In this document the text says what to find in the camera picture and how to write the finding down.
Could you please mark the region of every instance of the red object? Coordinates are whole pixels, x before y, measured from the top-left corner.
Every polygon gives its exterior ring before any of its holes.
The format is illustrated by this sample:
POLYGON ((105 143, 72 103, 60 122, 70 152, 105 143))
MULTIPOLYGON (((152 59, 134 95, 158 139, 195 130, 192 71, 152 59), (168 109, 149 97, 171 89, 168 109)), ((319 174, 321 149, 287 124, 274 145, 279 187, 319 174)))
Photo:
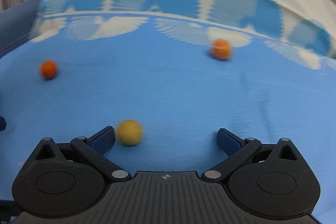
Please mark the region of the red object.
POLYGON ((217 39, 211 50, 213 56, 219 60, 229 60, 232 54, 232 46, 224 39, 217 39))
POLYGON ((57 75, 57 64, 52 60, 43 62, 40 67, 40 73, 46 80, 55 78, 57 75))

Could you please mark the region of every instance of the yellow ball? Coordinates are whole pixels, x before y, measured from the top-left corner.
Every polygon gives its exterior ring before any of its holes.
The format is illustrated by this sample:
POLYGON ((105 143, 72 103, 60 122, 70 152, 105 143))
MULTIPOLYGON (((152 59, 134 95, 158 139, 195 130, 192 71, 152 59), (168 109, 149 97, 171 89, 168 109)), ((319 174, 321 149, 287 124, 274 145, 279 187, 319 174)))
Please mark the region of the yellow ball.
POLYGON ((117 138, 123 145, 136 145, 142 138, 142 128, 137 121, 125 120, 118 125, 117 138))

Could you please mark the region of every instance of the ribbed black surface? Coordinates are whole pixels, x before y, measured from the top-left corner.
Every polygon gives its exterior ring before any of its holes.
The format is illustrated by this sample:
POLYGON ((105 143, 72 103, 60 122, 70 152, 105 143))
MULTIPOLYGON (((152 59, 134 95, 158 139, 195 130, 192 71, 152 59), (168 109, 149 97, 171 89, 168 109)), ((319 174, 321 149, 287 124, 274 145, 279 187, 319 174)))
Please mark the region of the ribbed black surface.
POLYGON ((93 208, 63 219, 41 219, 27 213, 14 224, 317 224, 311 217, 266 220, 246 213, 223 187, 201 181, 195 172, 138 172, 115 183, 93 208))

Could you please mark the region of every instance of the triangular cutout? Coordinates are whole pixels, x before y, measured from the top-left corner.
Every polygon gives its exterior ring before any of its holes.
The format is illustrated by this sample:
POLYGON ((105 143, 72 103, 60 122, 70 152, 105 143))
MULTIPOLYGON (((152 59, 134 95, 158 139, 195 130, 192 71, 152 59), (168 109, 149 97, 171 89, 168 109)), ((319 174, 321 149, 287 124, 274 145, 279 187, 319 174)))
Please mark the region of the triangular cutout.
POLYGON ((286 160, 297 160, 296 156, 294 155, 293 151, 291 150, 289 145, 286 145, 281 153, 280 157, 281 159, 286 159, 286 160))
POLYGON ((39 154, 37 155, 37 160, 44 160, 54 158, 55 155, 49 145, 43 145, 42 149, 40 150, 39 154))

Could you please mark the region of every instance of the silver screw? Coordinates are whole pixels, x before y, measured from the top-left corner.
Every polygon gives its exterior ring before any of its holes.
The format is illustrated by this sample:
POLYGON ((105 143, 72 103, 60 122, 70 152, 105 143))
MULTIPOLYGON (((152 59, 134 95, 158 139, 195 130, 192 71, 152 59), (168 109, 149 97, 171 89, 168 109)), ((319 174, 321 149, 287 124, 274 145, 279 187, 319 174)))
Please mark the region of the silver screw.
POLYGON ((218 179, 222 174, 216 170, 209 170, 204 173, 208 179, 218 179))
POLYGON ((124 179, 128 176, 128 172, 125 170, 115 170, 112 172, 112 177, 116 179, 124 179))

